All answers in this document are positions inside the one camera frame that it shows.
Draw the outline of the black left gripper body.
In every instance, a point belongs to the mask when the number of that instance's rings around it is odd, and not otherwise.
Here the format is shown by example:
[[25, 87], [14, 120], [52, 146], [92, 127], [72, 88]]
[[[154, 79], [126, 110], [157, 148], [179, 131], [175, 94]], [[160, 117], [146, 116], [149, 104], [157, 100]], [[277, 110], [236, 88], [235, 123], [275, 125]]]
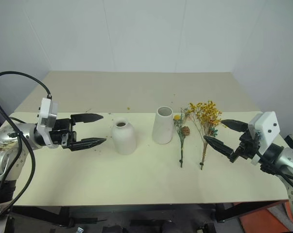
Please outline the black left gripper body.
[[52, 142], [64, 149], [70, 149], [76, 142], [76, 131], [73, 130], [75, 122], [70, 118], [57, 119], [53, 129], [50, 131]]

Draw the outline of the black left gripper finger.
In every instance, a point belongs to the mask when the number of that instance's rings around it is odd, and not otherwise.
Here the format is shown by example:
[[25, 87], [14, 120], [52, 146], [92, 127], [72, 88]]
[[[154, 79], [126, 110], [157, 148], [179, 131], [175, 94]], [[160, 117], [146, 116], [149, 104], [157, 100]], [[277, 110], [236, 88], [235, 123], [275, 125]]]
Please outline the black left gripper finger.
[[106, 141], [106, 138], [85, 138], [69, 145], [71, 151], [86, 150], [98, 146]]
[[82, 114], [73, 114], [70, 115], [70, 119], [72, 121], [72, 125], [76, 123], [91, 123], [103, 119], [102, 115], [95, 114], [95, 113], [82, 113]]

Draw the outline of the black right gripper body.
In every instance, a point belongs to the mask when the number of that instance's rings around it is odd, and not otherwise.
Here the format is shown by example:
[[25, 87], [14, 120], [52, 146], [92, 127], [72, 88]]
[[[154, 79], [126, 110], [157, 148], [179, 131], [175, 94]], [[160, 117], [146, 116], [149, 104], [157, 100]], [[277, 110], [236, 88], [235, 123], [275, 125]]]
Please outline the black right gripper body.
[[228, 157], [230, 162], [234, 163], [238, 157], [244, 159], [253, 159], [259, 149], [259, 133], [254, 134], [252, 138], [250, 131], [247, 130], [240, 138], [240, 144], [237, 149]]

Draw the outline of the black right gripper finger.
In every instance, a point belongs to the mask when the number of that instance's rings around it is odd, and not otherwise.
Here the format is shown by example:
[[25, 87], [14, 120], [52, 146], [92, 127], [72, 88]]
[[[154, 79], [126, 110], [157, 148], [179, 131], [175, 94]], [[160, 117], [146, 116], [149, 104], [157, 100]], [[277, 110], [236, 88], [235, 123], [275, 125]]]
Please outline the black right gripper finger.
[[222, 141], [216, 139], [215, 137], [205, 135], [204, 139], [213, 149], [226, 157], [230, 157], [234, 152], [232, 148], [226, 146]]
[[224, 119], [221, 120], [221, 123], [226, 127], [237, 131], [237, 132], [245, 132], [248, 130], [248, 124], [242, 121], [233, 120], [233, 119]]

